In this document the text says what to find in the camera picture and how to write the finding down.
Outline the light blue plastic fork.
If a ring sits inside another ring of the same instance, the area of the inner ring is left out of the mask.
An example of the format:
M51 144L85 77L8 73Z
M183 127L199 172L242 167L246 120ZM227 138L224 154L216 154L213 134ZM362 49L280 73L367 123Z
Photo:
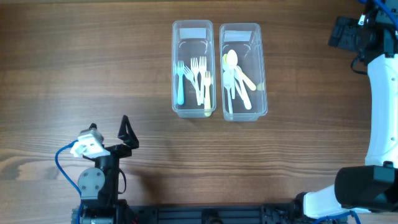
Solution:
M184 76L184 62L179 60L177 63L177 75L178 75L178 90L177 90L177 103L178 105L184 104L183 94L183 76Z

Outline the white plastic fork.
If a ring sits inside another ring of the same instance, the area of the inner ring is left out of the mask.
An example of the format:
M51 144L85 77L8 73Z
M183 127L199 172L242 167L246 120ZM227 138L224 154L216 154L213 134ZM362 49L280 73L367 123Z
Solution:
M201 100L200 100L200 88L199 88L199 81L198 81L198 74L199 74L199 63L198 63L198 59L196 57L193 57L190 59L190 69L194 74L194 78L195 81L197 83L197 88L198 88L198 96L196 96L197 98L197 105L200 106L201 105Z
M195 81L193 72L186 65L183 67L183 72L184 72L186 79L189 80L191 82L191 84L193 85L196 96L198 96L199 92L198 92L197 83Z
M201 56L199 58L199 71L200 71L200 100L201 104L204 104L204 91L205 91L205 73L206 73L206 57Z

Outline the yellow plastic fork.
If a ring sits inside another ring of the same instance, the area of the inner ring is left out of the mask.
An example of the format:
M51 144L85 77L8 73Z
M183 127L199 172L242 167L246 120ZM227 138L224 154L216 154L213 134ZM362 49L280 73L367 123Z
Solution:
M211 108L211 99L210 99L210 86L212 84L212 79L211 79L211 72L206 71L205 72L205 79L204 79L204 84L205 84L205 116L209 117L211 115L211 112L208 110Z

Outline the yellow plastic spoon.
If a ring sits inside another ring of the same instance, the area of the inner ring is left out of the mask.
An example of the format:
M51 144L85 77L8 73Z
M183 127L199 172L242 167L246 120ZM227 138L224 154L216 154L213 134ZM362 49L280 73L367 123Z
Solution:
M227 58L227 54L224 54L223 55L223 63L222 63L222 68L224 71L228 71L228 69L229 69L226 58ZM243 81L246 83L246 85L249 87L249 89L251 91L257 90L256 85L244 73L243 73Z

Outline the translucent white plastic spoon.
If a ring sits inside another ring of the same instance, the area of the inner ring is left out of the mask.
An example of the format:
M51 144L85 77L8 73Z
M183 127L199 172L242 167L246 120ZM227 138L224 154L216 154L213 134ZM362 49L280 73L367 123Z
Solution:
M235 87L234 74L235 74L235 68L236 68L237 63L238 63L238 56L237 56L236 52L233 49L231 49L227 53L226 61L227 61L227 64L229 66L229 70L230 70L230 73L231 73L231 79L232 79L232 81L231 81L231 85L232 85L232 87L231 87L231 96L232 96L232 99L234 100L236 98L236 87Z

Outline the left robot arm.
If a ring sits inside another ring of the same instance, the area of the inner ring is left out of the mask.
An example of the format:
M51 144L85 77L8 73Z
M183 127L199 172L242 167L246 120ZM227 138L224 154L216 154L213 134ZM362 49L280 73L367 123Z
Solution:
M79 176L77 187L80 191L80 205L72 210L72 224L76 223L138 223L137 215L125 199L118 196L119 176L124 172L119 160L132 156L132 150L139 147L131 124L123 116L118 132L121 144L104 146L104 137L95 123L81 131L70 153L93 161L95 165L85 169Z

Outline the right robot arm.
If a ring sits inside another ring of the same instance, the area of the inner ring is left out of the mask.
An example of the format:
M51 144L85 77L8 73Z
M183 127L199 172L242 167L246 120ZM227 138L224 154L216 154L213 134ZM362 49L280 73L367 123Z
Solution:
M359 19L338 17L328 45L355 52L351 62L371 86L371 135L364 165L344 167L333 185L288 204L291 223L340 221L360 213L397 212L397 1L363 1Z

